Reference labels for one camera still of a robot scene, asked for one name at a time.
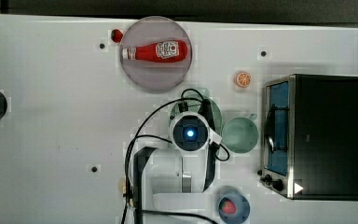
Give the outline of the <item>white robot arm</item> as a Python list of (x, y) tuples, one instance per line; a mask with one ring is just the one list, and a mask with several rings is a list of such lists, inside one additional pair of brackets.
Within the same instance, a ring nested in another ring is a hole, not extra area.
[(126, 161), (133, 224), (217, 224), (191, 204), (214, 181), (222, 137), (215, 129), (211, 101), (200, 99), (196, 111), (188, 109), (188, 101), (178, 101), (167, 147), (143, 147)]

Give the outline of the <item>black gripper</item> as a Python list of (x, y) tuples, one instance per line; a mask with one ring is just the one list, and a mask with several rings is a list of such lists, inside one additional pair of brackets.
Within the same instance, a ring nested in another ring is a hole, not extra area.
[(206, 120), (210, 128), (215, 129), (213, 111), (211, 101), (203, 99), (199, 108), (199, 114), (202, 115)]

